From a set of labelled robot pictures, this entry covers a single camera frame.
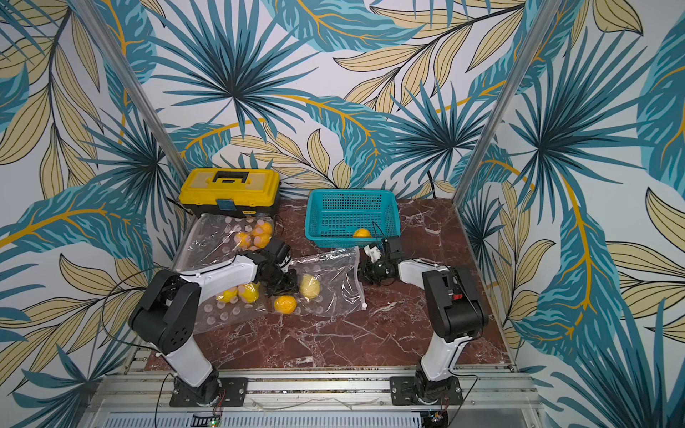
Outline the yellow fruit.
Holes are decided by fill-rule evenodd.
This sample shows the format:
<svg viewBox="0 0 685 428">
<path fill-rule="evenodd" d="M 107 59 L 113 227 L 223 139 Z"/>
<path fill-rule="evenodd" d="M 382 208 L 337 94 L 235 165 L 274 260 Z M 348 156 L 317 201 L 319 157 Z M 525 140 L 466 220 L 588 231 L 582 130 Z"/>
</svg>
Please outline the yellow fruit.
<svg viewBox="0 0 685 428">
<path fill-rule="evenodd" d="M 360 228 L 360 229 L 356 230 L 356 231 L 354 232 L 353 236 L 354 236 L 355 238 L 371 238 L 371 237 L 372 237 L 372 235 L 371 235 L 371 233 L 369 232 L 369 230 L 367 230 L 367 229 L 365 229 L 365 228 Z"/>
</svg>

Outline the clear zip-top bag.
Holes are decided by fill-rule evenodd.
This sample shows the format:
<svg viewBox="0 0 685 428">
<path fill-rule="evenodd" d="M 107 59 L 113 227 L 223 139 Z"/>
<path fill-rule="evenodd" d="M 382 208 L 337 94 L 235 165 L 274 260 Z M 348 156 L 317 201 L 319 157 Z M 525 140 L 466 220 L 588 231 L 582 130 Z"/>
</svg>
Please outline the clear zip-top bag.
<svg viewBox="0 0 685 428">
<path fill-rule="evenodd" d="M 290 269 L 297 273 L 296 289 L 290 295 L 298 302 L 293 316 L 342 317 L 365 310 L 363 286 L 358 280 L 359 249 L 337 249 L 300 258 L 293 258 Z M 299 290 L 304 274 L 315 276 L 321 284 L 319 297 L 305 299 Z"/>
</svg>

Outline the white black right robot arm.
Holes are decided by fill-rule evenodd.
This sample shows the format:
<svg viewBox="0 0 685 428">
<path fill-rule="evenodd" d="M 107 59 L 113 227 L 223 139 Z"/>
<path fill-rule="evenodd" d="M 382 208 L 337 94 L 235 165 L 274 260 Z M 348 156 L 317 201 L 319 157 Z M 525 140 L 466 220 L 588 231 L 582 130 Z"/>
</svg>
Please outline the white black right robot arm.
<svg viewBox="0 0 685 428">
<path fill-rule="evenodd" d="M 409 258 L 399 237 L 384 238 L 364 248 L 359 273 L 373 285 L 392 281 L 415 285 L 426 296 L 433 336 L 413 376 L 390 380 L 394 406 L 434 405 L 463 401 L 460 381 L 454 374 L 458 357 L 469 342 L 483 333 L 489 314 L 468 269 Z"/>
</svg>

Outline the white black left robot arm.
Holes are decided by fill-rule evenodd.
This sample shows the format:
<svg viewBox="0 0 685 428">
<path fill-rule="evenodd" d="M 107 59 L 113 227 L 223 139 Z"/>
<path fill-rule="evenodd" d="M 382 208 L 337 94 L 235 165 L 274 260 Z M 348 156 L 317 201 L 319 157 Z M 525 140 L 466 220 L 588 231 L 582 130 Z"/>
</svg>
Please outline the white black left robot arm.
<svg viewBox="0 0 685 428">
<path fill-rule="evenodd" d="M 185 273 L 162 269 L 154 274 L 133 309 L 128 325 L 153 344 L 176 372 L 176 406 L 206 407 L 229 387 L 194 340 L 200 304 L 222 292 L 257 283 L 264 294 L 276 296 L 298 289 L 297 272 L 290 267 L 291 247 L 278 238 L 258 251 L 244 251 L 233 259 Z"/>
</svg>

